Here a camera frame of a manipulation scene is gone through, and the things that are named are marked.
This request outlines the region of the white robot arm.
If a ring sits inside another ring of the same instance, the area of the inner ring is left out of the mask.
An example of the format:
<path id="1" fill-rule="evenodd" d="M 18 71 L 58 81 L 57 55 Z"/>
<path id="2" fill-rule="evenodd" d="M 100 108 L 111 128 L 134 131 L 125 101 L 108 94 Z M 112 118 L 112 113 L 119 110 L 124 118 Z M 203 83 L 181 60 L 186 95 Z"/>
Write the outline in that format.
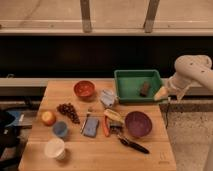
<path id="1" fill-rule="evenodd" d="M 154 95 L 154 100 L 162 100 L 170 95 L 175 95 L 180 102 L 190 86 L 197 82 L 213 93 L 213 66 L 212 60 L 206 55 L 183 55 L 176 59 L 174 63 L 175 73 Z M 175 117 L 181 127 L 179 133 L 170 131 L 171 137 L 179 145 L 173 143 L 177 171 L 213 171 L 213 138 L 211 145 L 205 156 L 200 155 L 200 150 L 192 151 L 195 135 L 188 137 L 183 133 L 188 133 L 187 122 L 184 119 Z"/>

